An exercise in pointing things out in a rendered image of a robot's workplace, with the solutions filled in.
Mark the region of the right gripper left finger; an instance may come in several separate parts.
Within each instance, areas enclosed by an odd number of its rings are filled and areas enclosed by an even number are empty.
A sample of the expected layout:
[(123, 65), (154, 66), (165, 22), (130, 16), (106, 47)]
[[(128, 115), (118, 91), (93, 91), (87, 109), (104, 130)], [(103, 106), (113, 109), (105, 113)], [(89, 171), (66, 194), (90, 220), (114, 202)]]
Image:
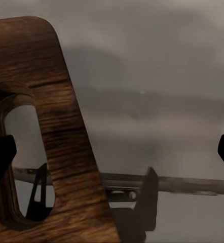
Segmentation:
[(0, 180), (13, 161), (17, 148), (12, 135), (0, 138)]

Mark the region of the cutting board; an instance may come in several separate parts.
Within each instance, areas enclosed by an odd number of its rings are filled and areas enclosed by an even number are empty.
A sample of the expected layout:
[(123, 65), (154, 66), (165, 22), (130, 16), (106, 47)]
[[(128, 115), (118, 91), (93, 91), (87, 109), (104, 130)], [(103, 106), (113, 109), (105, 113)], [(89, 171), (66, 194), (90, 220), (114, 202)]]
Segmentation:
[(0, 243), (121, 243), (53, 25), (36, 16), (0, 19), (0, 102), (33, 97), (55, 192), (50, 214), (21, 224), (0, 180)]

